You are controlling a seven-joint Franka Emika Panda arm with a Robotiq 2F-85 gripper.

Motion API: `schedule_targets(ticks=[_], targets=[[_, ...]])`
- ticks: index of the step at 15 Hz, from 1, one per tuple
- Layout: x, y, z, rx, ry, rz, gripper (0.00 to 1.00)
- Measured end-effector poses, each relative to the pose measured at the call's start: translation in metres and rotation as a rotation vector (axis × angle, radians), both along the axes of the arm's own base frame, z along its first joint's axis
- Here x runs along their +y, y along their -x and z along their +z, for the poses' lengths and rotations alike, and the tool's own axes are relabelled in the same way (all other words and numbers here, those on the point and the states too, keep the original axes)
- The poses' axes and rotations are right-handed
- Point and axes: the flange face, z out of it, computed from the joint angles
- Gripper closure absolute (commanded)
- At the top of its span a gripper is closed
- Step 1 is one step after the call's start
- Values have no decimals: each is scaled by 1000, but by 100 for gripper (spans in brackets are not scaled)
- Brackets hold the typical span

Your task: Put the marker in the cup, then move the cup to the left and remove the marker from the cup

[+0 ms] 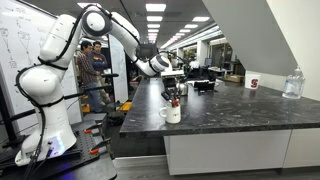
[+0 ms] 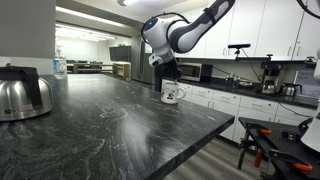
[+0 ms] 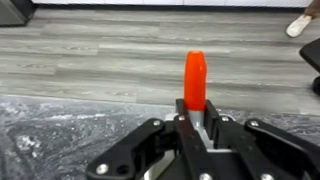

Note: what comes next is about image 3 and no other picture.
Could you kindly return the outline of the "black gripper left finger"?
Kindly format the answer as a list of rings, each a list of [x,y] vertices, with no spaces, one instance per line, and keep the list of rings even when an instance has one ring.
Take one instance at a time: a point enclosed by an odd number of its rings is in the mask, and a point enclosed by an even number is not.
[[[208,148],[212,145],[214,106],[206,100],[200,119],[183,99],[173,120],[151,118],[98,155],[86,168],[87,180],[140,180],[152,170],[154,180],[213,180]]]

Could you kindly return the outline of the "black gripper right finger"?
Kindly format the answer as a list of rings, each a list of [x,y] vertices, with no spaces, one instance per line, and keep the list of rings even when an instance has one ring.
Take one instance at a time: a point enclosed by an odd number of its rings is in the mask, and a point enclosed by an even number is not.
[[[214,149],[228,149],[238,158],[244,180],[320,180],[316,144],[257,118],[240,124],[209,100],[204,125]]]

